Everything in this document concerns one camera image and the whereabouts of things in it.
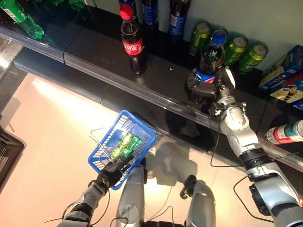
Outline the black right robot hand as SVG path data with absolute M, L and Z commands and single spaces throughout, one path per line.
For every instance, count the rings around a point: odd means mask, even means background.
M 185 81 L 184 89 L 190 102 L 201 104 L 206 98 L 218 98 L 219 95 L 229 95 L 235 89 L 235 80 L 228 66 L 220 68 L 214 76 L 203 79 L 194 69 Z

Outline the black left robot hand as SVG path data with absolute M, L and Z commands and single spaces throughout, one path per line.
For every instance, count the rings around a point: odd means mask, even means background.
M 110 161 L 98 174 L 96 183 L 107 188 L 114 186 L 131 166 L 133 158 L 134 156 L 130 155 Z

